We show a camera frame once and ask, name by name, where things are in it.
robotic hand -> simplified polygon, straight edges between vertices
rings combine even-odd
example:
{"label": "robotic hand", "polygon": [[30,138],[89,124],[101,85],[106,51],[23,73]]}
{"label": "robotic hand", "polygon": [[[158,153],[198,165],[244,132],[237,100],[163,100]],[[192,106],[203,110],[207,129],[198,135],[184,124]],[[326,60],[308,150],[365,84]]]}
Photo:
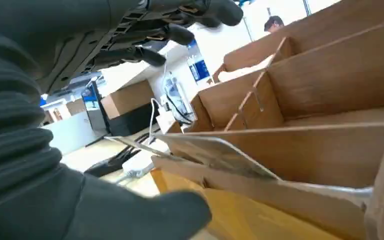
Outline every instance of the robotic hand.
{"label": "robotic hand", "polygon": [[60,164],[38,102],[84,72],[163,64],[147,48],[188,44],[195,22],[241,18],[232,0],[0,0],[0,239],[179,240],[203,228],[211,213],[195,193],[143,198]]}

person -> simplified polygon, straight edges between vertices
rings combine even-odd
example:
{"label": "person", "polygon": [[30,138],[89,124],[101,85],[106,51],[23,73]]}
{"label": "person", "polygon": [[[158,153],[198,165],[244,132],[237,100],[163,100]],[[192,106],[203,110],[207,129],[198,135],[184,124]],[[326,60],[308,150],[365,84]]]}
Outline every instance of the person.
{"label": "person", "polygon": [[273,33],[278,29],[282,28],[284,25],[284,21],[279,16],[270,16],[267,22],[264,24],[264,32]]}

brown cardboard box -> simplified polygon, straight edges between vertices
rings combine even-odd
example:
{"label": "brown cardboard box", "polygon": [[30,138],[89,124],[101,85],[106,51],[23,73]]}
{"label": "brown cardboard box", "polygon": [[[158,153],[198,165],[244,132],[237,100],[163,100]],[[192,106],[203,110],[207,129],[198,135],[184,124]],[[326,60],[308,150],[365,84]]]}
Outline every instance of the brown cardboard box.
{"label": "brown cardboard box", "polygon": [[151,102],[154,93],[147,80],[121,88],[102,99],[109,119],[128,113]]}

